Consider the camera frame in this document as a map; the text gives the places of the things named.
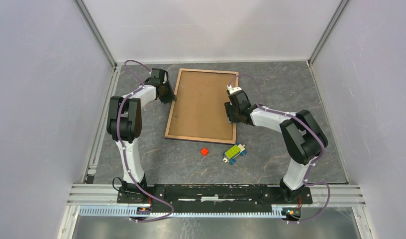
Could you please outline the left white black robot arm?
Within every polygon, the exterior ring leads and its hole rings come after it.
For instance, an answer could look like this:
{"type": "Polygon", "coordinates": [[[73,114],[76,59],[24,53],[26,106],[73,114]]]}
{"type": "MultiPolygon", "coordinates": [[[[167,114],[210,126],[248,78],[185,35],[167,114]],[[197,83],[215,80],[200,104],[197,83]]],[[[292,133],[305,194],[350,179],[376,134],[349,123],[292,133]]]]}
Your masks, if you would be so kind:
{"type": "Polygon", "coordinates": [[[113,96],[109,101],[106,130],[118,147],[123,167],[123,179],[118,191],[137,203],[148,198],[138,149],[142,107],[154,100],[164,104],[176,100],[166,70],[153,68],[150,77],[136,90],[124,96],[113,96]]]}

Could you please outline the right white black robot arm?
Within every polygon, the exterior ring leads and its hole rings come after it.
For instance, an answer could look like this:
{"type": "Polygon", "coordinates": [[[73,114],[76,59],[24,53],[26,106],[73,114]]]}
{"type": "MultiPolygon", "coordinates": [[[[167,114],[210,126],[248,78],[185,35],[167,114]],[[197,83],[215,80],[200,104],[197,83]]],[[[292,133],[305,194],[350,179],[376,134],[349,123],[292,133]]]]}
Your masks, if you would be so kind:
{"type": "Polygon", "coordinates": [[[285,203],[294,202],[305,187],[307,173],[328,145],[323,131],[307,110],[287,113],[253,105],[240,87],[228,89],[227,94],[229,102],[224,106],[229,122],[265,127],[282,134],[291,160],[280,180],[279,195],[285,203]]]}

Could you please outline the green blue toy brick car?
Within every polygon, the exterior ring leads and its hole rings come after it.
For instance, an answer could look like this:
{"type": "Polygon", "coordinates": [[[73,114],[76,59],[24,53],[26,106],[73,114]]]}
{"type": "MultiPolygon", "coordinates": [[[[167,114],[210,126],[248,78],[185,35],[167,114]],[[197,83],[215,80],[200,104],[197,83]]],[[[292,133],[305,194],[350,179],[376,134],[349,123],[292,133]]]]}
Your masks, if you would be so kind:
{"type": "Polygon", "coordinates": [[[236,157],[246,154],[245,145],[235,144],[230,149],[223,153],[223,162],[233,165],[236,162],[236,157]]]}

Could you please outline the small orange cube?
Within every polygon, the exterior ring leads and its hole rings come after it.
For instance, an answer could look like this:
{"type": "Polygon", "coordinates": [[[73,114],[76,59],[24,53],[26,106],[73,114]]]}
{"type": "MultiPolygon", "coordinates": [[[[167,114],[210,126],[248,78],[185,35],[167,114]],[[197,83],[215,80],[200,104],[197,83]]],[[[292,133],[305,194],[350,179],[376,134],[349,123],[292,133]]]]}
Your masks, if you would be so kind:
{"type": "Polygon", "coordinates": [[[201,154],[204,155],[204,156],[207,156],[208,153],[209,153],[209,151],[208,151],[208,149],[206,149],[206,148],[203,148],[203,149],[201,150],[201,154]]]}

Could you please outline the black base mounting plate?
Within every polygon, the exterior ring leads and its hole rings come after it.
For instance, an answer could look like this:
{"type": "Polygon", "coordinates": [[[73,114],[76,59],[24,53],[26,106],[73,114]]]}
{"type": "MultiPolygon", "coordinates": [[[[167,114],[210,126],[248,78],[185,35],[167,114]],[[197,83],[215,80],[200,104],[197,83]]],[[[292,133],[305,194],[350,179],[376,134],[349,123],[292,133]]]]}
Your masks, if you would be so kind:
{"type": "Polygon", "coordinates": [[[269,184],[155,184],[144,195],[118,192],[120,204],[150,204],[156,213],[270,212],[273,205],[311,205],[311,192],[304,187],[290,201],[280,195],[280,185],[269,184]]]}

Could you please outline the left corner aluminium post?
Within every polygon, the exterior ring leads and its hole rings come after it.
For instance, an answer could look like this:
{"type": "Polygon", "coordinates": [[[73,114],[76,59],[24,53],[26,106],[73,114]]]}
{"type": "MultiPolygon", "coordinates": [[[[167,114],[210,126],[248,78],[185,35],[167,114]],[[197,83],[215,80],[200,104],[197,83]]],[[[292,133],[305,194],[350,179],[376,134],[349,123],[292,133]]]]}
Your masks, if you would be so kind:
{"type": "Polygon", "coordinates": [[[108,45],[106,44],[101,32],[97,24],[95,23],[90,11],[88,10],[86,3],[84,0],[74,0],[79,12],[83,16],[88,28],[90,29],[93,37],[95,38],[96,42],[98,43],[100,49],[102,50],[105,58],[107,59],[108,63],[113,67],[117,67],[117,62],[113,57],[108,45]]]}

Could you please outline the corner aluminium post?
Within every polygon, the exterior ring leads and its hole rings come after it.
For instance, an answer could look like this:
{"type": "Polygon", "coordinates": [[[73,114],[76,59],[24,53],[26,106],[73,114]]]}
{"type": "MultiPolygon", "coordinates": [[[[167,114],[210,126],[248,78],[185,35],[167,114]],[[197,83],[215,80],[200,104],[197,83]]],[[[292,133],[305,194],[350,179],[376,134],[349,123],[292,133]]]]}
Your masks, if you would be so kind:
{"type": "Polygon", "coordinates": [[[79,12],[83,16],[88,28],[90,29],[93,37],[95,38],[96,42],[98,43],[100,49],[102,50],[105,58],[107,59],[108,63],[113,67],[117,67],[117,62],[113,57],[108,45],[106,44],[101,32],[97,24],[95,23],[90,11],[88,10],[86,3],[84,0],[74,0],[79,12]]]}
{"type": "Polygon", "coordinates": [[[316,61],[317,57],[319,56],[322,48],[326,44],[327,40],[329,39],[332,31],[334,30],[336,24],[340,20],[342,14],[344,13],[347,5],[350,3],[350,0],[341,0],[335,9],[332,17],[330,18],[328,24],[326,25],[325,30],[323,31],[319,41],[317,42],[312,54],[307,60],[307,64],[311,68],[314,62],[316,61]]]}

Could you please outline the aluminium rail front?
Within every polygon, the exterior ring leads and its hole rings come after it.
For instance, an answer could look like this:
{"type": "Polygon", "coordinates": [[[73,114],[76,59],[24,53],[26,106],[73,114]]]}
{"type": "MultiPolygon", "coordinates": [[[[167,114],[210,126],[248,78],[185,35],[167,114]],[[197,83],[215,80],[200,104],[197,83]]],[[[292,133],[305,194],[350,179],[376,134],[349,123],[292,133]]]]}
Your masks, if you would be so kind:
{"type": "MultiPolygon", "coordinates": [[[[328,207],[365,207],[366,202],[359,185],[333,184],[330,185],[330,196],[328,207]]],[[[325,185],[310,187],[313,203],[310,207],[323,207],[328,196],[328,189],[325,185]]]]}

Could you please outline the right corner aluminium post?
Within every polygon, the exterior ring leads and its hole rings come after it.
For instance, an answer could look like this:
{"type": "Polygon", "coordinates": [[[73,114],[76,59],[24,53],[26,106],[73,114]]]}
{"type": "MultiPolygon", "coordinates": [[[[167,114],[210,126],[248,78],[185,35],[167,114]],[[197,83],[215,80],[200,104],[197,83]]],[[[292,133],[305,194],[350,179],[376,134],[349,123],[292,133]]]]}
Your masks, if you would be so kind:
{"type": "Polygon", "coordinates": [[[307,64],[311,68],[314,62],[316,61],[317,57],[319,56],[322,48],[326,44],[327,40],[329,39],[332,31],[334,30],[336,24],[340,20],[342,14],[344,13],[347,5],[350,3],[350,0],[341,0],[335,9],[332,17],[330,18],[328,24],[326,25],[325,30],[323,31],[319,41],[317,42],[312,54],[307,60],[307,64]]]}

